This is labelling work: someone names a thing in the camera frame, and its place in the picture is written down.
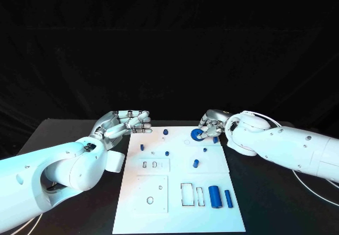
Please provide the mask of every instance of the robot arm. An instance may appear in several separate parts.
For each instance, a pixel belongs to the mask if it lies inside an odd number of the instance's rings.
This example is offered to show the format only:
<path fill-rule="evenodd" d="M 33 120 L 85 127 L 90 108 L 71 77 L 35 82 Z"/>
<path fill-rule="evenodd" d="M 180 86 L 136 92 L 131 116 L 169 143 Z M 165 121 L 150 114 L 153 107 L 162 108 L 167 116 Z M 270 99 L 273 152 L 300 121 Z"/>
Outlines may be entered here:
<path fill-rule="evenodd" d="M 266 119 L 274 124 L 271 128 Z M 271 118 L 244 111 L 229 114 L 208 110 L 199 123 L 209 129 L 196 136 L 227 134 L 228 147 L 247 156 L 257 154 L 273 163 L 339 183 L 339 140 L 315 132 L 281 126 Z"/>
<path fill-rule="evenodd" d="M 90 190 L 104 170 L 120 172 L 124 154 L 110 149 L 123 135 L 152 132 L 149 121 L 147 111 L 108 112 L 88 137 L 0 161 L 0 233 Z"/>

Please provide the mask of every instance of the white pegboard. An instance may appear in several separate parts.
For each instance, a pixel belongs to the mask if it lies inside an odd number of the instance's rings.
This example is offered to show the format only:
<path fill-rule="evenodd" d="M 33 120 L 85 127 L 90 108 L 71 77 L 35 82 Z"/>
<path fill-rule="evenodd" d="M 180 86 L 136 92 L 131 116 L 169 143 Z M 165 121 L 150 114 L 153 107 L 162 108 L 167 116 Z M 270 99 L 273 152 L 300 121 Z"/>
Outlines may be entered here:
<path fill-rule="evenodd" d="M 133 134 L 126 160 L 124 178 L 120 191 L 118 207 L 114 220 L 114 234 L 149 233 L 206 233 L 245 232 L 229 169 L 219 142 L 212 138 L 198 142 L 191 138 L 196 127 L 153 127 L 152 134 Z M 147 171 L 141 159 L 169 161 L 169 171 Z M 193 168 L 193 161 L 201 161 Z M 166 176 L 167 179 L 167 212 L 150 213 L 146 200 L 150 193 L 140 193 L 139 176 Z M 195 206 L 182 206 L 180 184 L 193 184 Z M 222 208 L 211 207 L 208 187 L 216 185 L 221 192 Z M 198 205 L 196 188 L 204 189 L 205 206 Z M 234 208 L 228 208 L 225 190 L 229 190 Z M 144 203 L 136 211 L 136 204 Z"/>

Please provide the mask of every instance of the blue disk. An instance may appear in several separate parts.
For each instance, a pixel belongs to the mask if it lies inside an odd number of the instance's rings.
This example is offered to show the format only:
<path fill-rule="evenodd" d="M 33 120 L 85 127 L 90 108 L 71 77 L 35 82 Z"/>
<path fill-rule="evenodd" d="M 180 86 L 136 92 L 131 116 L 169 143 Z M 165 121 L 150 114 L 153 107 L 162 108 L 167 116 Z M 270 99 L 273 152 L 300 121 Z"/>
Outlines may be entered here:
<path fill-rule="evenodd" d="M 196 138 L 196 136 L 199 135 L 199 134 L 202 134 L 204 133 L 204 131 L 201 130 L 201 129 L 195 129 L 192 132 L 191 132 L 191 137 L 192 137 L 192 139 L 195 140 L 195 141 L 204 141 L 204 139 L 198 139 Z"/>

